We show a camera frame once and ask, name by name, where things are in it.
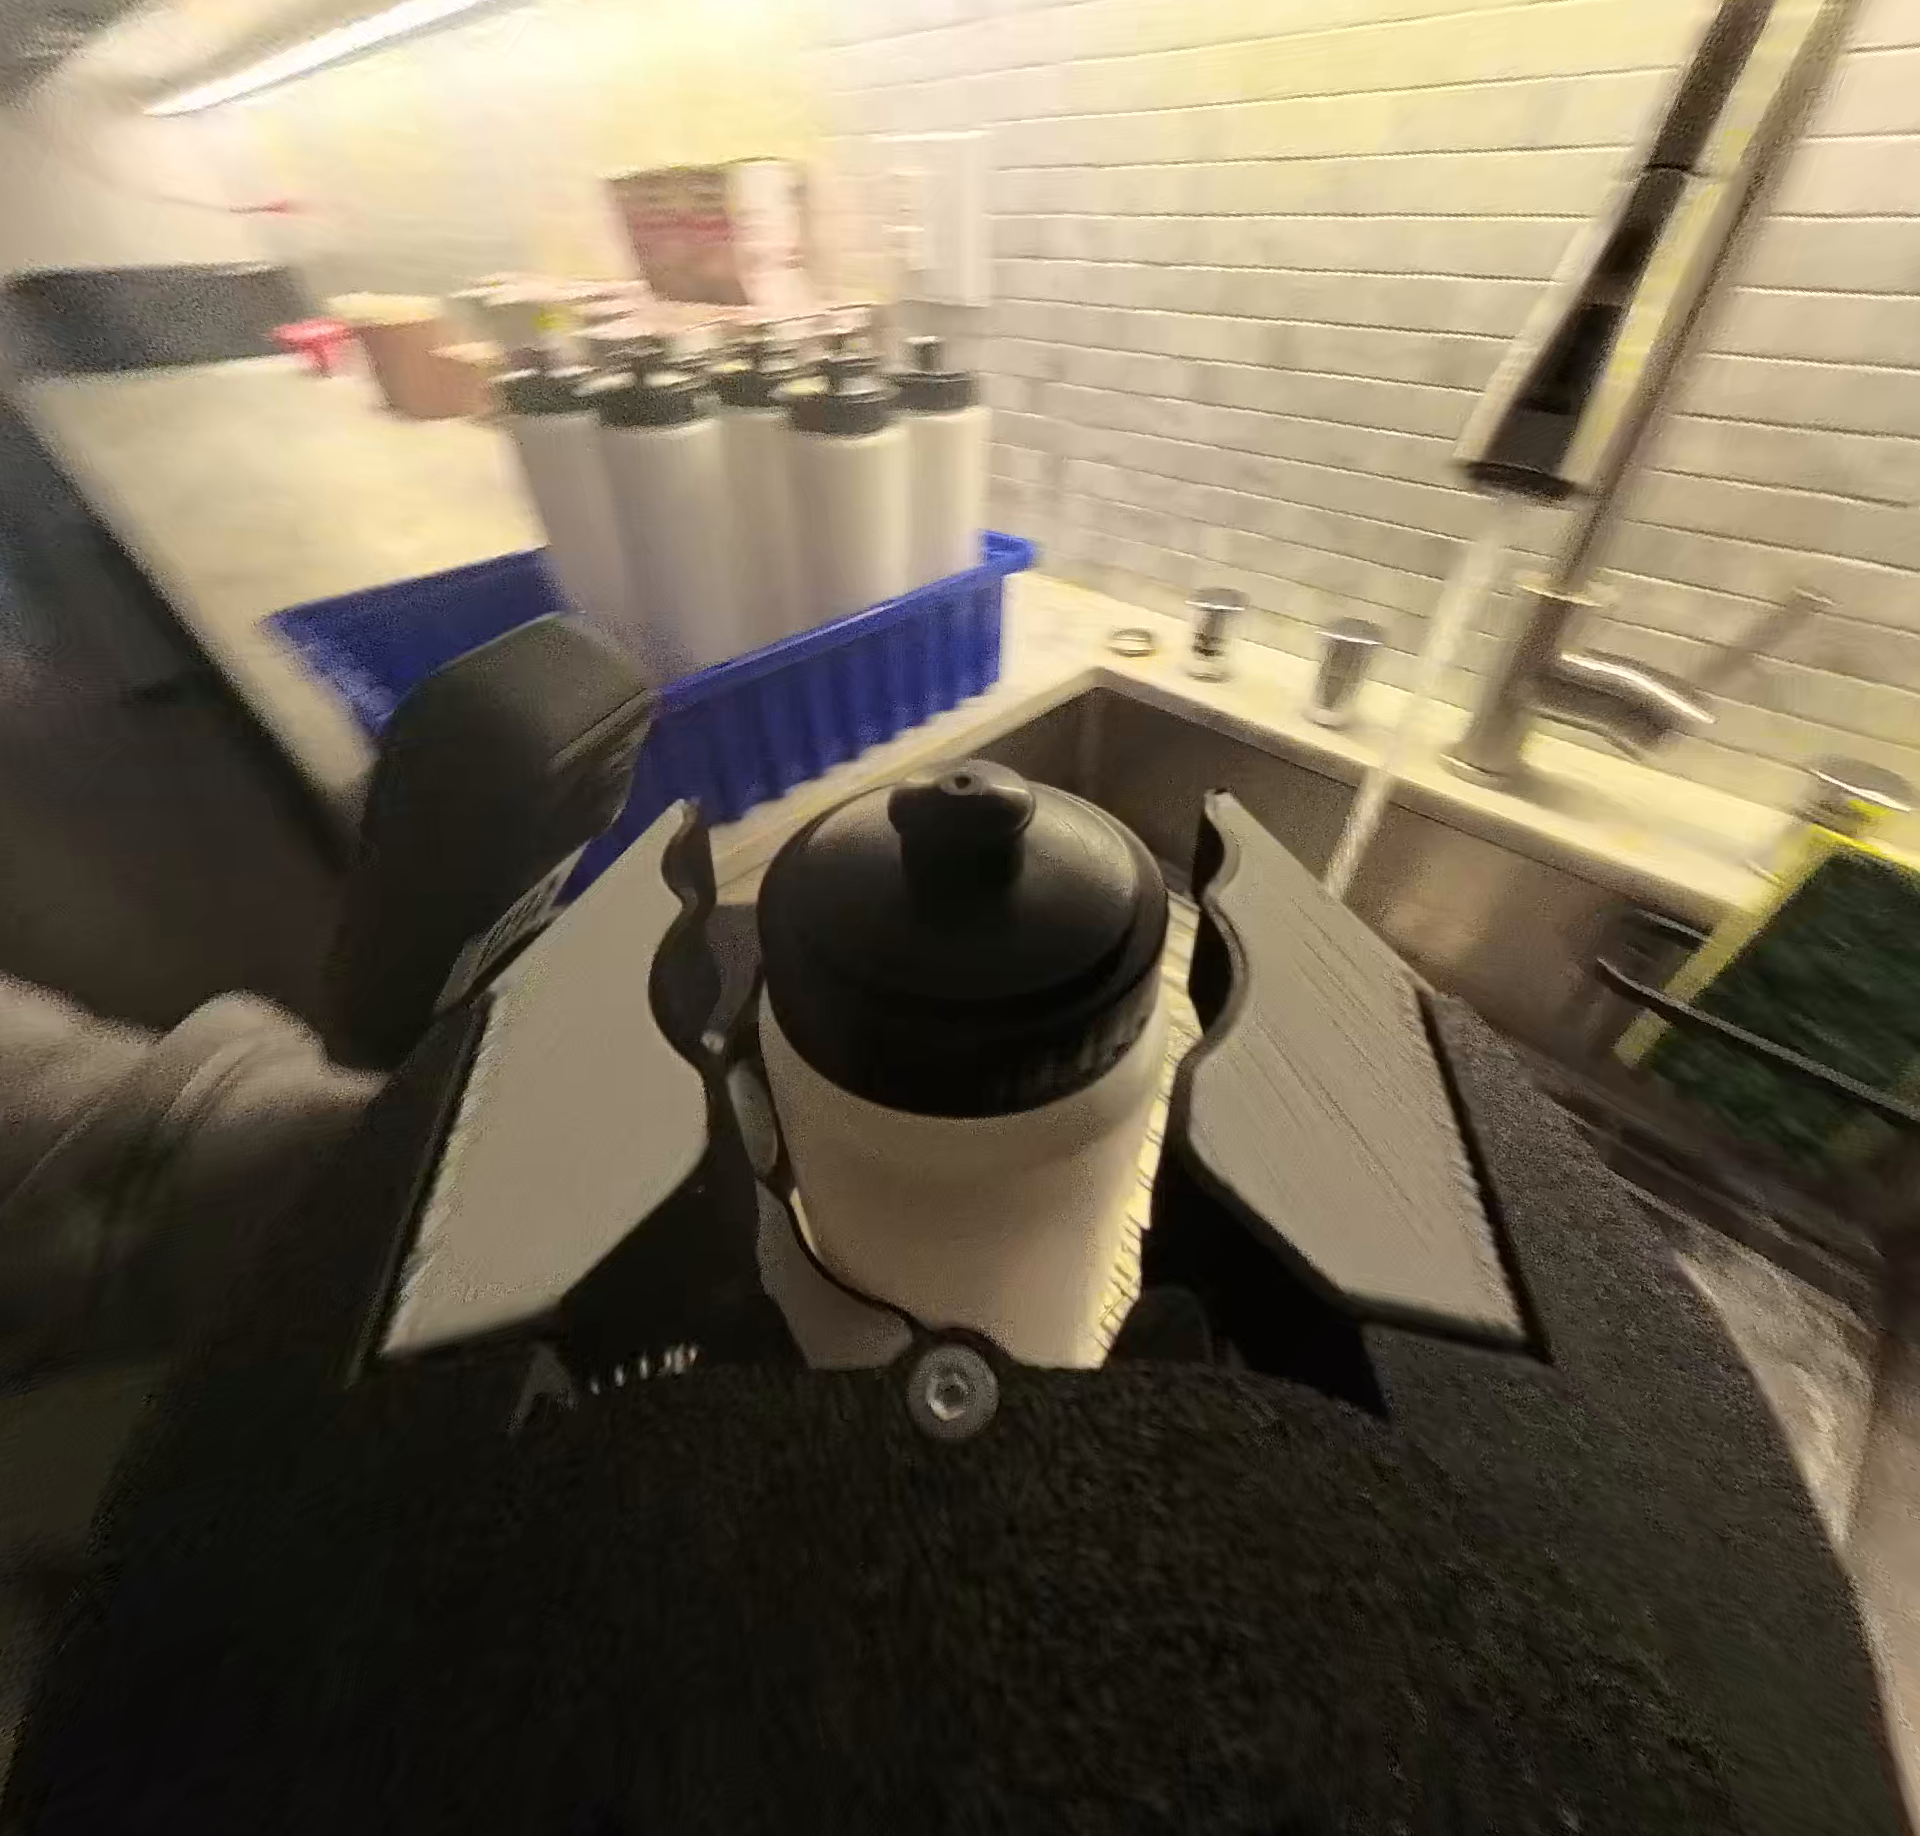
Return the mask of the green and yellow sponge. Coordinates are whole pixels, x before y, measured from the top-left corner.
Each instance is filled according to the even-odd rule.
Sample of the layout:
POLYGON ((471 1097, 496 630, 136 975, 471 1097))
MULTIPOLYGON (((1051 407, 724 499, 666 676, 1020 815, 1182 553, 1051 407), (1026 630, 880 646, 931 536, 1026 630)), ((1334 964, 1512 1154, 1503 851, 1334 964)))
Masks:
MULTIPOLYGON (((1809 834, 1762 911, 1726 918, 1659 986, 1671 1000, 1771 1037, 1830 1078, 1909 1109, 1920 1072, 1920 871, 1873 843, 1809 834)), ((1617 1037, 1626 1072, 1671 1084, 1735 1147, 1866 1167, 1899 1123, 1745 1054, 1726 1035, 1639 1007, 1617 1037)))

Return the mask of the running water stream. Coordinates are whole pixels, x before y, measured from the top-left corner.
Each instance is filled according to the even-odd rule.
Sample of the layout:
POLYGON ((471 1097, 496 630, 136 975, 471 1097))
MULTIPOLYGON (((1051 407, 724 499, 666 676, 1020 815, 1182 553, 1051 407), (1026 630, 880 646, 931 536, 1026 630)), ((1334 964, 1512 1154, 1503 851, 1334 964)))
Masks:
POLYGON ((1449 568, 1449 587, 1440 587, 1440 600, 1424 616, 1424 646, 1408 658, 1400 713, 1391 724, 1373 770, 1361 774, 1361 799, 1348 799, 1343 834, 1334 834, 1327 871, 1318 871, 1327 907, 1348 895, 1348 877, 1361 877, 1361 865, 1362 865, 1362 851, 1382 834, 1382 815, 1391 815, 1391 799, 1397 799, 1397 779, 1400 779, 1400 770, 1419 754, 1419 724, 1440 695, 1455 646, 1478 630, 1478 608, 1487 608, 1487 589, 1512 568, 1512 536, 1520 536, 1520 499, 1492 499, 1487 526, 1478 526, 1478 536, 1455 553, 1455 568, 1449 568))

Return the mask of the stainless steel sink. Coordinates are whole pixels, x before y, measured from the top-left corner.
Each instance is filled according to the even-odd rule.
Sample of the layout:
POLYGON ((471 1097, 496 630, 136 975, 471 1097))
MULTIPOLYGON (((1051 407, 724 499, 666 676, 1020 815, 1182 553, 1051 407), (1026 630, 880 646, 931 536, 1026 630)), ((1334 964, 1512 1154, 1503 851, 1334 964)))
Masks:
MULTIPOLYGON (((1160 858, 1178 895, 1166 1059, 1197 1035, 1182 1000, 1197 799, 1233 793, 1307 871, 1327 871, 1361 808, 1361 770, 1327 745, 1090 665, 1051 689, 998 685, 742 815, 724 831, 724 907, 749 907, 811 815, 931 758, 1073 793, 1160 858)), ((1650 770, 1577 754, 1561 770, 1577 774, 1503 799, 1408 758, 1343 907, 1577 1117, 1753 1368, 1847 1560, 1899 1578, 1909 1560, 1909 1214, 1899 1222, 1878 1193, 1819 1201, 1629 1084, 1617 1072, 1626 1000, 1595 980, 1603 960, 1680 964, 1680 937, 1762 907, 1762 851, 1782 818, 1650 770)))

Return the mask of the under-cabinet light strip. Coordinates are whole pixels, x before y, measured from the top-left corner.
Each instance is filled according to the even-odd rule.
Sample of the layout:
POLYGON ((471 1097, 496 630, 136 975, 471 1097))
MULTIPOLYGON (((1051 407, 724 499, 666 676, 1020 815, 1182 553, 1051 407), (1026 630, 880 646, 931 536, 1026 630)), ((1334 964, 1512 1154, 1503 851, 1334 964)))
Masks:
POLYGON ((270 48, 270 51, 242 60, 242 67, 174 85, 174 94, 142 99, 142 120, 189 120, 189 114, 211 114, 211 108, 232 108, 232 99, 262 99, 279 85, 350 67, 350 60, 364 60, 376 48, 413 48, 413 41, 435 41, 450 21, 496 16, 496 8, 509 8, 509 0, 394 0, 394 8, 370 8, 360 21, 308 31, 296 48, 270 48))

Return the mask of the white wall outlet plate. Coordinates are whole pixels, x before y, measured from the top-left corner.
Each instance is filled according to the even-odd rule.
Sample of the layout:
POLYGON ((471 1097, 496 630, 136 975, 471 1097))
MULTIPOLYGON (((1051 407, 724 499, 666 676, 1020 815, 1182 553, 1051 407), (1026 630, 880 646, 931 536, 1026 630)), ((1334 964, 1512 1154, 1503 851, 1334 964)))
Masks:
POLYGON ((987 172, 987 130, 880 136, 880 249, 893 265, 893 302, 991 302, 987 172))

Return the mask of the blue plastic bin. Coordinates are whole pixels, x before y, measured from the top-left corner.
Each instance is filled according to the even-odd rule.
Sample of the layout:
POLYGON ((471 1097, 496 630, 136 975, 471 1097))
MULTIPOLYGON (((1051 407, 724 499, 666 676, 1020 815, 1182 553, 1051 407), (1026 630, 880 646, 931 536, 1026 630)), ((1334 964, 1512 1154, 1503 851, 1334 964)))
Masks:
MULTIPOLYGON (((991 689, 998 587, 1028 568, 1028 553, 1028 536, 987 532, 961 580, 666 685, 631 808, 599 843, 587 843, 560 895, 587 895, 676 799, 691 799, 708 831, 725 831, 749 808, 770 808, 829 770, 847 770, 875 745, 893 745, 903 731, 991 689)), ((305 676, 318 676, 360 731, 376 734, 435 665, 538 616, 560 616, 546 553, 498 553, 279 608, 270 637, 286 637, 305 676)))

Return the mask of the white plastic squeeze bottle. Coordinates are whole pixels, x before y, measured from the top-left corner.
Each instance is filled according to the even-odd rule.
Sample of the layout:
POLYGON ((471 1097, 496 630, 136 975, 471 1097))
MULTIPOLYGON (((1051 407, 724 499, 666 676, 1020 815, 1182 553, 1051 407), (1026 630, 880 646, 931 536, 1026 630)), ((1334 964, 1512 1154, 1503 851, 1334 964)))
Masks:
POLYGON ((1141 1246, 1141 1154, 1166 1059, 1166 991, 1073 1097, 1026 1117, 903 1117, 829 1084, 757 1000, 793 1214, 820 1266, 923 1331, 968 1331, 1020 1368, 1102 1368, 1141 1246))

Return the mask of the person's left forearm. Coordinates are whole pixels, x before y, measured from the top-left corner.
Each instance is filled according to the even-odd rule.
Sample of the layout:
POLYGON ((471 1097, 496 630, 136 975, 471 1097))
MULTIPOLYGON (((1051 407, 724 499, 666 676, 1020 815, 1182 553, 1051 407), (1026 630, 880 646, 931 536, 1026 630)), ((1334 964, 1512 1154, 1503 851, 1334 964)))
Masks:
POLYGON ((142 1035, 0 980, 5 1390, 199 1344, 376 1084, 254 991, 142 1035))

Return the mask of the black container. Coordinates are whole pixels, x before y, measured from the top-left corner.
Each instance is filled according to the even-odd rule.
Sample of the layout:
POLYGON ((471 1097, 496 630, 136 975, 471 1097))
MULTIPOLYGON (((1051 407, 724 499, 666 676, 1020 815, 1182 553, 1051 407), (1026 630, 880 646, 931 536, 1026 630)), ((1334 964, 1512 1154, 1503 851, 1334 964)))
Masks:
POLYGON ((38 265, 0 290, 13 375, 163 375, 270 356, 279 330, 308 316, 286 265, 38 265))

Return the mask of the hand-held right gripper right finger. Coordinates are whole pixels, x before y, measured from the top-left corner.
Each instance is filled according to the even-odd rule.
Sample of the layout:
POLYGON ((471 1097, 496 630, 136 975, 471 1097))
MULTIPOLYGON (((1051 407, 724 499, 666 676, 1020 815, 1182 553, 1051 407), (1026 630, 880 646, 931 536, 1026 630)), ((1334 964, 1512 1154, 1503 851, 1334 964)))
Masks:
POLYGON ((1182 1176, 1343 1324, 1523 1344, 1424 986, 1226 793, 1197 799, 1182 1176))

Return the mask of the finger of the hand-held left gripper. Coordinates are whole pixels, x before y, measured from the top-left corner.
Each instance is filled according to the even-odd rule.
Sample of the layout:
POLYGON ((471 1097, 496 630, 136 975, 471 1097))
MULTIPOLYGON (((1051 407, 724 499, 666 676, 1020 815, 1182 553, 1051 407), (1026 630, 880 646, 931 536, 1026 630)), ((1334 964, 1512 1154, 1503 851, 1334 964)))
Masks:
POLYGON ((724 1368, 893 1368, 918 1331, 838 1280, 803 1238, 757 1026, 710 1035, 710 1193, 725 1274, 710 1305, 724 1368))

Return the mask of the stainless pull-down faucet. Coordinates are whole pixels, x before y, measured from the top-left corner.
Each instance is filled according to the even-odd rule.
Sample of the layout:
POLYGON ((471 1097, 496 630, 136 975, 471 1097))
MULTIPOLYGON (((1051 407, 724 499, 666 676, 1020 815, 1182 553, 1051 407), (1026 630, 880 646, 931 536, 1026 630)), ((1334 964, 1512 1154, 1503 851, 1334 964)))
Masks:
POLYGON ((1651 758, 1701 734, 1718 724, 1718 685, 1813 608, 1813 589, 1791 589, 1693 685, 1577 646, 1617 492, 1693 356, 1735 237, 1838 67, 1855 8, 1861 0, 1718 0, 1626 179, 1492 365, 1455 469, 1492 499, 1553 512, 1553 536, 1520 587, 1449 774, 1520 793, 1523 745, 1551 724, 1651 758))

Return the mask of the brown box of stir sticks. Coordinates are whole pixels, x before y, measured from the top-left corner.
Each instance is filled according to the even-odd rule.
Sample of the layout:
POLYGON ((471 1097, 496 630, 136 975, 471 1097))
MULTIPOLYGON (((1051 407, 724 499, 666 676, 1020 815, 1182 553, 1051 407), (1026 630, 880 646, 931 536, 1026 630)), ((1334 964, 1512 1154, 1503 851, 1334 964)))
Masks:
POLYGON ((450 293, 328 293, 394 414, 496 414, 496 347, 461 341, 450 293))

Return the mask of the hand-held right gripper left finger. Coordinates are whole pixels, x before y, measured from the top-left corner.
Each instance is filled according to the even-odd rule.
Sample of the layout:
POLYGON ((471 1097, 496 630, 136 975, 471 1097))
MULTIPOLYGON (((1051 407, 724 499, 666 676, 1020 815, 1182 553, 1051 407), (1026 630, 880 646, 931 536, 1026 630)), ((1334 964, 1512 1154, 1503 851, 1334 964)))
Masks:
POLYGON ((710 843, 666 808, 477 991, 376 1362, 435 1362, 560 1312, 708 1167, 710 843))

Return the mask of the stack of printed noodle cartons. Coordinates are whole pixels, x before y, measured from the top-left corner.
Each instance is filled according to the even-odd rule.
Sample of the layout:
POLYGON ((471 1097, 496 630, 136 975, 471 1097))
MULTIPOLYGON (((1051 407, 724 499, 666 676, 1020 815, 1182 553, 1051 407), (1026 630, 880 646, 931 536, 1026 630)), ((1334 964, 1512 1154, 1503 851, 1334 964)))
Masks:
POLYGON ((875 256, 838 249, 803 162, 538 171, 471 256, 439 309, 498 365, 725 365, 749 341, 866 341, 889 302, 875 256))

